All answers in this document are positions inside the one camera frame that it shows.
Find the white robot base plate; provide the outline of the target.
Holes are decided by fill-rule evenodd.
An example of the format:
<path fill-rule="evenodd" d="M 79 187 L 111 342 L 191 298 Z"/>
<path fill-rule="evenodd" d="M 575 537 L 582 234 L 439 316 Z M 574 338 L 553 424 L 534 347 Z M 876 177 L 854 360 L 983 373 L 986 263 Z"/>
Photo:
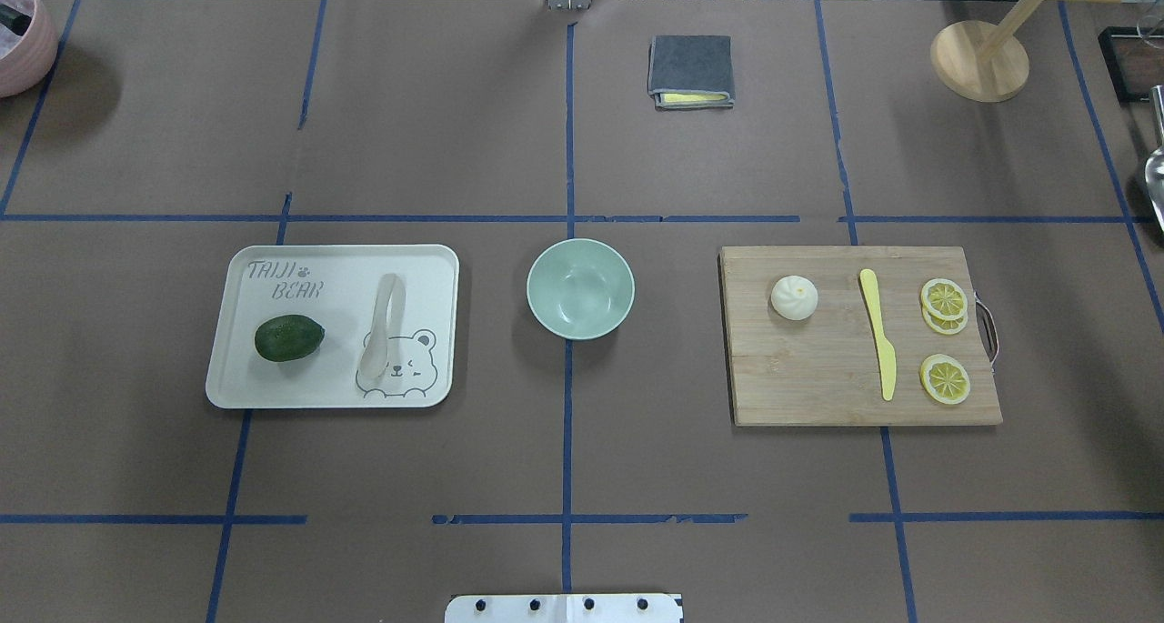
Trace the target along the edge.
<path fill-rule="evenodd" d="M 445 622 L 683 622 L 680 595 L 592 593 L 461 595 Z"/>

